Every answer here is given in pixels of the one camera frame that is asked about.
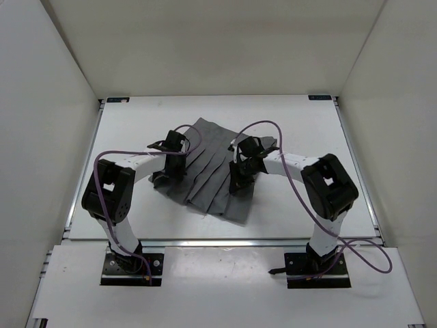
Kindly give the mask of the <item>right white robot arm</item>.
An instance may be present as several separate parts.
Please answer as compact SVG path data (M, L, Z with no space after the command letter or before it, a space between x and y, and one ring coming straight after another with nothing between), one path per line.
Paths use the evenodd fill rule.
M358 189L334 154L307 157L284 153L279 147L263 147L259 137L233 140L229 162L229 192L235 194L250 187L258 174L284 176L305 186L310 213L315 218L313 235L307 245L307 268L323 273L337 250L344 217L358 198Z

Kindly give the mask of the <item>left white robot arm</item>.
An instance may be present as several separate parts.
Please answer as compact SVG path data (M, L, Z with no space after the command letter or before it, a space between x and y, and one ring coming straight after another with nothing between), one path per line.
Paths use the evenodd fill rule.
M143 263L141 243L128 220L135 184L148 176L183 179L190 150L188 138L170 130L143 152L111 150L96 157L81 206L102 226L126 271L135 272Z

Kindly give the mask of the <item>left corner label sticker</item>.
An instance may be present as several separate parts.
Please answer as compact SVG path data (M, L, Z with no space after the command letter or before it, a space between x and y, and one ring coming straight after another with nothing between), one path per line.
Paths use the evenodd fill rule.
M129 97L108 97L107 103L128 103L130 101Z

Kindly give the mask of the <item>corner label sticker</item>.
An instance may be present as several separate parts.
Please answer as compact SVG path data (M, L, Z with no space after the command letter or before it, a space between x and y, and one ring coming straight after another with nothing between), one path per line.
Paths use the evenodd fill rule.
M108 97L107 103L128 103L130 101L129 97Z
M310 101L331 101L332 96L328 94L310 94L308 99Z

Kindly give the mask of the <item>right corner label sticker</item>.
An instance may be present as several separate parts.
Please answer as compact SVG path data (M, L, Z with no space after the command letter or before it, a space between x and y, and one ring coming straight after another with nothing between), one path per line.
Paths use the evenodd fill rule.
M308 99L310 101L331 101L332 96L328 94L310 94Z

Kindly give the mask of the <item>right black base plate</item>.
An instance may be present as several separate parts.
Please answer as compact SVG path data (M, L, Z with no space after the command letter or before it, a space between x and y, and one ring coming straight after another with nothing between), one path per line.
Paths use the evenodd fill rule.
M351 288L350 275L343 254L335 256L321 267L316 267L306 252L284 253L284 265L269 270L270 275L284 273L288 289L340 289Z

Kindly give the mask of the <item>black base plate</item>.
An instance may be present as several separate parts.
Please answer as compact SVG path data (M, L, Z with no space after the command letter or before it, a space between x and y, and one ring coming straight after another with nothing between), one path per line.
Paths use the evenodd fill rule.
M100 277L101 286L159 287L162 284L164 253L143 253L150 273L142 260L135 259L133 265L123 263L110 251L105 254Z
M284 273L288 289L340 289L351 288L350 275L343 254L335 256L321 267L316 267L306 252L284 253L284 265L269 270L270 275Z

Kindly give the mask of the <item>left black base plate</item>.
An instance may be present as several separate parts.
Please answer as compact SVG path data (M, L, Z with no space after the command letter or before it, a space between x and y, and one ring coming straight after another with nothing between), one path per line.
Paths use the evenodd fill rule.
M143 253L150 273L142 260L135 259L133 265L123 263L110 251L105 254L100 277L101 286L159 287L162 284L164 253Z

